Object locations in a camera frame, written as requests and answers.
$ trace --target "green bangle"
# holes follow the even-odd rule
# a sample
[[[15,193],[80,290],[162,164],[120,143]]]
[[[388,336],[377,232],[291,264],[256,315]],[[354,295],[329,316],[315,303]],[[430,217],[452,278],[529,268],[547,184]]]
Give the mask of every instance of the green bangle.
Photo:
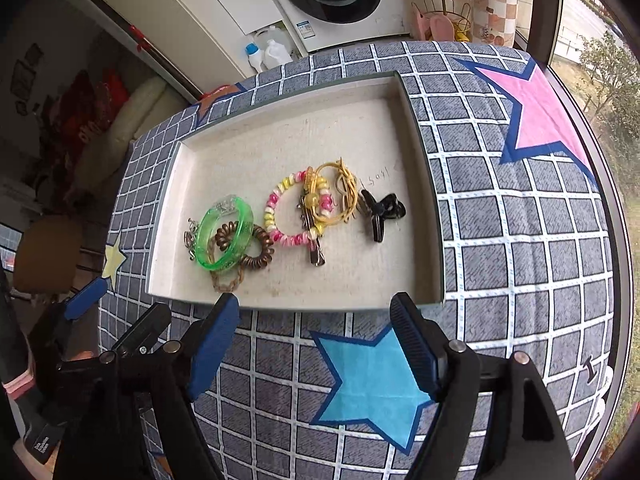
[[[231,240],[228,249],[222,257],[212,262],[209,257],[209,240],[216,234],[216,223],[223,216],[238,213],[238,228]],[[216,202],[207,211],[198,227],[198,235],[195,243],[195,256],[197,262],[207,270],[220,272],[233,267],[240,261],[251,241],[254,230],[254,212],[247,202],[235,195],[227,195]]]

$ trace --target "window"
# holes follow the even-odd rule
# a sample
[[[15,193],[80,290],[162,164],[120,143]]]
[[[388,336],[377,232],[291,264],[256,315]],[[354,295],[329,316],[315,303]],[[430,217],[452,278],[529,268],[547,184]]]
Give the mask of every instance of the window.
[[[20,231],[0,224],[0,258],[2,259],[4,270],[13,272],[15,251],[18,248],[21,237],[22,233]]]
[[[571,92],[604,152],[623,202],[632,257],[640,269],[640,64],[600,0],[563,0],[551,68]],[[639,327],[638,272],[634,328]],[[640,338],[634,338],[623,390],[591,478],[615,451],[640,407]]]

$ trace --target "yellow star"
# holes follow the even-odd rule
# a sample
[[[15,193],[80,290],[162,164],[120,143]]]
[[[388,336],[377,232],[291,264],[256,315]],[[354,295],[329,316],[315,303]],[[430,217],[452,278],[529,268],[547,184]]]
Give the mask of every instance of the yellow star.
[[[120,252],[120,235],[122,233],[118,233],[118,237],[116,238],[116,243],[113,245],[107,245],[104,247],[104,257],[107,258],[107,262],[104,264],[104,269],[102,270],[103,278],[111,279],[111,288],[115,290],[116,288],[116,272],[120,268],[120,266],[124,263],[124,260],[127,257]]]

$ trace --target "pink star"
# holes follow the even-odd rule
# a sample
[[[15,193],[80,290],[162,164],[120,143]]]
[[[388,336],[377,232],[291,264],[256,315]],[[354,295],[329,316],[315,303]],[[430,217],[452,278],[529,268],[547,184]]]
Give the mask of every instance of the pink star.
[[[529,60],[522,74],[466,60],[458,61],[513,102],[500,163],[562,151],[594,181],[580,137],[533,59]]]

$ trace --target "white label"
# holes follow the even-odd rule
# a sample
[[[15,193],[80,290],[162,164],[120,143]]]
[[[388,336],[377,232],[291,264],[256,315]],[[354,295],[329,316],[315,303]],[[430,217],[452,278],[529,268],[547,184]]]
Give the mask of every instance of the white label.
[[[308,38],[312,38],[316,35],[311,23],[309,22],[297,23],[296,27],[300,31],[300,36],[302,36],[303,40],[307,40]]]

